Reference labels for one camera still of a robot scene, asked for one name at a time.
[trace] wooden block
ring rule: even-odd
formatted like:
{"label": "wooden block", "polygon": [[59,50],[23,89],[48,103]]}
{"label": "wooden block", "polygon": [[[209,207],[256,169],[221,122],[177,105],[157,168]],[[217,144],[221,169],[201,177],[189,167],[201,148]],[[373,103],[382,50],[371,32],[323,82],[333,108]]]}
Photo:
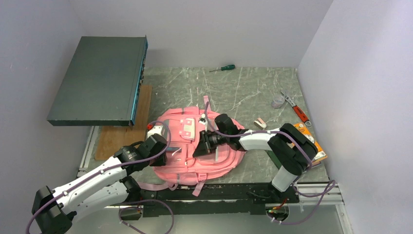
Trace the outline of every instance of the wooden block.
{"label": "wooden block", "polygon": [[145,140],[148,124],[150,96],[152,86],[142,85],[139,92],[138,108],[133,129],[130,127],[103,126],[100,140],[94,156],[95,160],[107,160],[124,145]]}

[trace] orange box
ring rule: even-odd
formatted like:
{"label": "orange box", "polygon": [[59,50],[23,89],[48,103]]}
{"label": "orange box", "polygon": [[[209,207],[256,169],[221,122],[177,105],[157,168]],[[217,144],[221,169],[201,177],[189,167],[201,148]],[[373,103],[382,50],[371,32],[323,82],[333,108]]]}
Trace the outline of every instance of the orange box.
{"label": "orange box", "polygon": [[304,123],[296,123],[294,124],[294,127],[298,129],[302,134],[304,134],[305,137],[307,137],[312,143],[314,143],[317,146],[317,149],[319,150],[316,156],[313,159],[313,164],[316,162],[320,162],[321,160],[324,160],[327,158],[327,154],[324,152],[320,144],[314,139],[313,135],[311,135],[310,131],[308,128],[305,126]]}

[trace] green screwdriver handle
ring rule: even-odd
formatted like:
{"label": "green screwdriver handle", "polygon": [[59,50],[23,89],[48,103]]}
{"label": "green screwdriver handle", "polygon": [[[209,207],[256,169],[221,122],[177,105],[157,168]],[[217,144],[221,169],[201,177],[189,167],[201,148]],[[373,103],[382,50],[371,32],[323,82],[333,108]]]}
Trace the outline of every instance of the green screwdriver handle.
{"label": "green screwdriver handle", "polygon": [[228,65],[228,66],[225,66],[225,67],[221,67],[221,71],[227,71],[227,70],[232,70],[232,69],[235,69],[234,64]]}

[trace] blue edge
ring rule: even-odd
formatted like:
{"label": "blue edge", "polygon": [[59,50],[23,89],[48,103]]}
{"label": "blue edge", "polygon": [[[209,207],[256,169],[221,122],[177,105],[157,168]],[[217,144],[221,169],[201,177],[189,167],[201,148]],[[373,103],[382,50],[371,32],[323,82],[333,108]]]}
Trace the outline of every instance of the blue edge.
{"label": "blue edge", "polygon": [[146,58],[146,52],[147,52],[147,50],[148,50],[148,39],[146,38],[146,36],[145,36],[145,43],[146,43],[145,49],[144,49],[145,52],[144,52],[144,56],[143,56],[142,61],[141,61],[141,67],[140,67],[139,73],[138,73],[138,83],[136,84],[135,97],[133,98],[133,99],[135,100],[135,104],[134,104],[133,107],[132,107],[132,113],[131,113],[132,125],[135,125],[135,118],[136,118],[135,108],[138,107],[138,96],[139,96],[139,93],[138,93],[139,91],[138,91],[138,89],[139,89],[139,82],[141,81],[141,73],[142,73],[143,61],[144,61],[145,58]]}

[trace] black wire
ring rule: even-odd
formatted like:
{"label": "black wire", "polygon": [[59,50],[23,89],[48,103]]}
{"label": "black wire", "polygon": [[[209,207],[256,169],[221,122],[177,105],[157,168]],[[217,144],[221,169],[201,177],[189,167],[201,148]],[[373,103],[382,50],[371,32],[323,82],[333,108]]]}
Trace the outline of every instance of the black wire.
{"label": "black wire", "polygon": [[142,143],[143,143],[143,141],[140,140],[140,141],[137,141],[137,142],[135,142],[135,143],[132,143],[131,146],[140,145],[140,144],[142,144]]}
{"label": "black wire", "polygon": [[255,196],[255,197],[258,197],[258,198],[264,198],[264,199],[271,198],[270,196],[261,196],[261,195],[255,194],[255,193],[253,193],[253,192],[251,192],[251,191],[247,191],[246,193],[247,193],[247,194],[251,194],[251,195],[253,195],[253,196]]}

